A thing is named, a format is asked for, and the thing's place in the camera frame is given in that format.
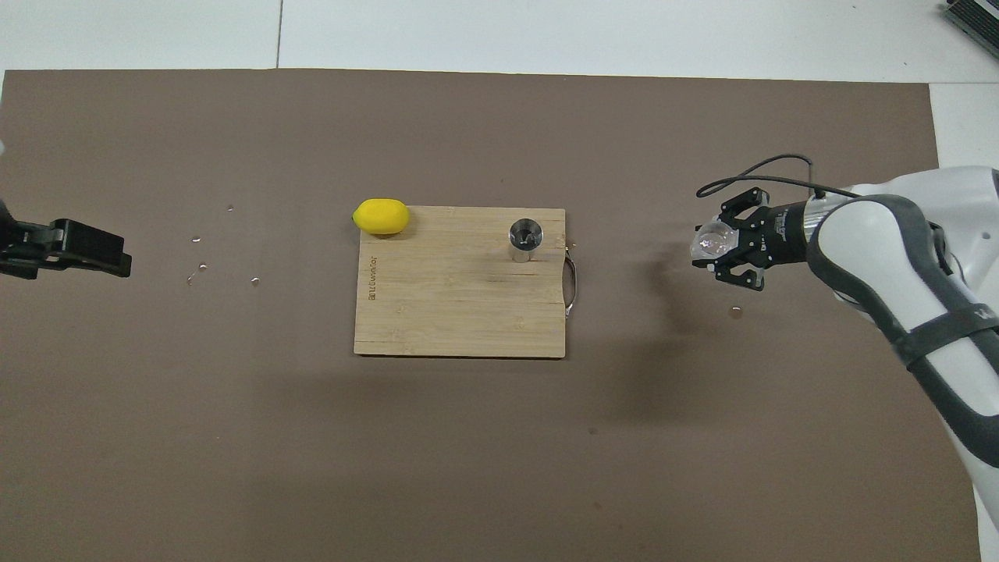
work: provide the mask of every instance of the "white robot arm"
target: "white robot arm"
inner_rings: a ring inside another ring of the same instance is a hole
[[[999,280],[989,272],[999,257],[999,172],[931,170],[833,191],[774,208],[759,188],[729,199],[698,228],[693,264],[760,290],[767,267],[807,261],[871,319],[946,423],[984,511],[983,543],[992,540],[999,536],[999,318],[989,305],[999,306]],[[749,269],[733,274],[738,266]]]

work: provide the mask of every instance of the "velcro strap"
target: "velcro strap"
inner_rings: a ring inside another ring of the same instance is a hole
[[[982,303],[952,310],[916,326],[911,332],[891,342],[906,367],[913,361],[961,338],[982,330],[999,327],[999,318]]]

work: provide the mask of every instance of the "brown tabletop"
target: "brown tabletop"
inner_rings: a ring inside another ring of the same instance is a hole
[[[935,167],[925,85],[8,72],[0,139],[15,218],[135,260],[0,278],[0,559],[977,559],[874,326],[804,265],[755,293],[687,257],[694,189],[772,154]],[[566,209],[566,358],[355,356],[376,196]]]

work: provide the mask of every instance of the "lemon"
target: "lemon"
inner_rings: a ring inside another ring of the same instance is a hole
[[[368,199],[354,211],[354,224],[369,234],[396,234],[410,224],[410,210],[398,199]]]

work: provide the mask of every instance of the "wooden cutting board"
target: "wooden cutting board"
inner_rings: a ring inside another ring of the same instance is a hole
[[[447,357],[565,356],[565,210],[410,206],[395,235],[361,233],[354,352]],[[541,226],[530,261],[509,227]]]

